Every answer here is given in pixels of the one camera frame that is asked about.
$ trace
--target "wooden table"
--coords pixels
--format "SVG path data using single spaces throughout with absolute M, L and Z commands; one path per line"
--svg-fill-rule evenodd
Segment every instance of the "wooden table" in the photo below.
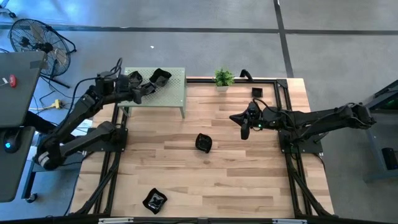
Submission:
M 288 84 L 293 110 L 309 112 L 303 80 L 288 79 Z M 134 108 L 127 121 L 129 138 L 119 166 L 112 216 L 154 216 L 142 201 L 155 187 L 168 197 L 157 217 L 293 217 L 286 163 L 276 131 L 251 131 L 243 141 L 240 127 L 228 119 L 247 108 L 251 88 L 256 86 L 263 88 L 262 99 L 275 105 L 272 85 L 235 84 L 219 93 L 214 84 L 189 83 L 185 119 L 176 108 Z M 112 112 L 113 105 L 105 106 L 94 117 L 94 124 L 111 120 Z M 198 133 L 213 139 L 209 154 L 195 149 Z M 103 155 L 96 152 L 84 161 L 72 212 L 97 187 Z M 303 154 L 303 163 L 309 189 L 333 213 L 319 158 Z M 102 207 L 108 189 L 104 192 Z M 301 191 L 298 194 L 302 203 Z

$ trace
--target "red button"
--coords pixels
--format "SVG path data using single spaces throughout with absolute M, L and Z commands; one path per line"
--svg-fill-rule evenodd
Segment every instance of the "red button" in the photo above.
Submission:
M 17 86 L 17 78 L 15 75 L 10 75 L 10 86 L 13 88 Z

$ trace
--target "potted plant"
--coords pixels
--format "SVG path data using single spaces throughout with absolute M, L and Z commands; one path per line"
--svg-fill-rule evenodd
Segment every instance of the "potted plant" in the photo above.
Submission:
M 215 75 L 217 91 L 226 91 L 234 83 L 234 75 L 228 69 L 216 70 Z

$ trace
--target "white pot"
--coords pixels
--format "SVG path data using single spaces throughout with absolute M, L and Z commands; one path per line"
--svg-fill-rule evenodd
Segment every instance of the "white pot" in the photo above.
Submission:
M 217 91 L 226 91 L 229 86 L 218 86 Z

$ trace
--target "black desk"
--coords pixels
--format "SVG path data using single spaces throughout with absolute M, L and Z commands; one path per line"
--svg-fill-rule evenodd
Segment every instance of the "black desk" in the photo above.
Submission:
M 2 78 L 8 80 L 10 74 L 17 78 L 15 88 L 0 86 L 0 202 L 9 202 L 16 196 L 35 128 L 24 125 L 21 146 L 12 154 L 4 150 L 3 135 L 7 128 L 25 123 L 44 58 L 44 52 L 0 54 L 0 82 L 3 83 Z

